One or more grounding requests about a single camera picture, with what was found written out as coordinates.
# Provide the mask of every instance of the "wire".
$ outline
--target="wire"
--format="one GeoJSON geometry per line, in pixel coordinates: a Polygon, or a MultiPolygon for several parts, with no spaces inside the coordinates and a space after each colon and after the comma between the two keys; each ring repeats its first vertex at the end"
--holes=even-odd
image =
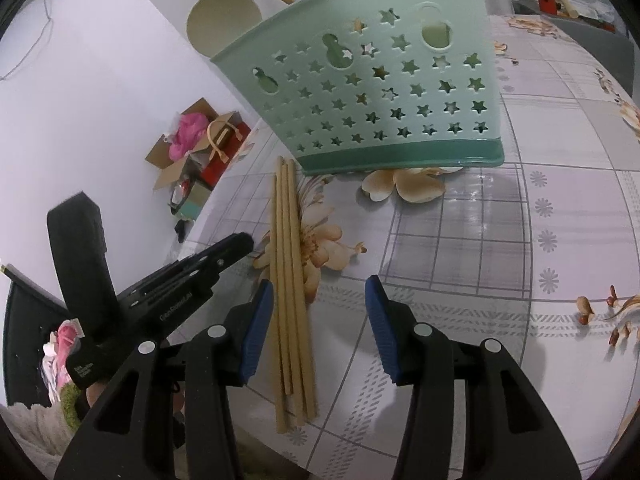
{"type": "Polygon", "coordinates": [[[49,7],[47,7],[47,0],[42,0],[44,2],[44,13],[47,17],[47,22],[44,24],[44,26],[42,27],[42,30],[40,31],[40,35],[38,36],[38,39],[31,45],[30,49],[27,50],[27,53],[22,56],[22,59],[18,62],[18,64],[16,66],[14,66],[11,70],[9,70],[9,72],[7,72],[6,74],[4,74],[3,76],[0,76],[0,81],[4,81],[5,79],[8,79],[9,77],[11,77],[11,75],[20,68],[20,66],[25,62],[25,60],[29,57],[29,54],[31,52],[33,52],[33,49],[36,48],[37,44],[40,43],[40,40],[42,39],[42,37],[44,36],[44,31],[47,30],[47,27],[49,26],[49,23],[53,22],[53,18],[51,17],[51,15],[49,14],[49,7]]]}

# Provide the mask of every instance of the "basket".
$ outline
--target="basket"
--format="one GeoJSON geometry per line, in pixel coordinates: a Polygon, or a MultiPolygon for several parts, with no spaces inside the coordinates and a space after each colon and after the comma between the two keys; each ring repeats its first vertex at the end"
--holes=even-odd
{"type": "Polygon", "coordinates": [[[306,174],[498,166],[484,0],[301,0],[212,61],[306,174]]]}

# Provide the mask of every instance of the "table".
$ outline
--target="table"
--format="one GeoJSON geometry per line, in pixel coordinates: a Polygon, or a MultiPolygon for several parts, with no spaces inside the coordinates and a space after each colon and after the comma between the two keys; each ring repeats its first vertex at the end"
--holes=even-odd
{"type": "MultiPolygon", "coordinates": [[[[636,332],[610,347],[617,320],[604,319],[610,284],[619,297],[640,292],[640,124],[631,99],[593,57],[539,18],[527,19],[491,18],[494,40],[508,46],[495,59],[506,154],[500,168],[448,174],[444,197],[420,205],[395,193],[372,202],[360,190],[364,174],[304,180],[303,223],[326,218],[342,229],[340,250],[367,250],[342,271],[322,268],[309,307],[319,416],[275,433],[266,357],[247,388],[230,391],[230,405],[236,424],[321,478],[391,478],[404,431],[410,389],[390,382],[377,355],[364,306],[370,274],[449,338],[498,338],[542,395],[585,478],[640,397],[636,332]],[[310,208],[314,194],[322,196],[310,208]],[[577,296],[590,298],[597,314],[589,326],[577,322],[577,296]]],[[[183,256],[233,232],[264,245],[279,155],[289,153],[259,124],[183,256]]],[[[174,340],[246,301],[259,274],[252,262],[226,270],[212,301],[174,340]]],[[[451,478],[462,470],[463,396],[456,384],[451,478]]]]}

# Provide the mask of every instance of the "cardboard box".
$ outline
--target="cardboard box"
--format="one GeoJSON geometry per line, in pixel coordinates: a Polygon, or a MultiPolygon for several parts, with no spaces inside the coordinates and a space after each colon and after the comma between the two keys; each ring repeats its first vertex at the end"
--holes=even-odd
{"type": "MultiPolygon", "coordinates": [[[[216,118],[219,119],[219,121],[211,127],[210,131],[211,138],[217,146],[223,144],[230,138],[230,136],[233,135],[231,128],[226,124],[226,122],[229,122],[234,126],[237,126],[240,123],[240,116],[237,112],[229,112],[219,116],[204,98],[199,99],[183,111],[182,114],[184,115],[196,112],[205,114],[209,121],[213,121],[216,118]]],[[[194,149],[191,150],[192,153],[185,155],[183,158],[176,160],[175,162],[169,158],[169,146],[168,142],[164,142],[164,136],[161,136],[145,157],[147,162],[161,170],[154,185],[154,191],[170,186],[174,182],[180,180],[180,177],[184,174],[188,174],[194,178],[198,177],[209,165],[208,156],[211,153],[212,148],[206,135],[202,136],[194,149]],[[207,161],[206,164],[203,165],[197,161],[199,158],[197,157],[198,154],[205,155],[207,161]]]]}

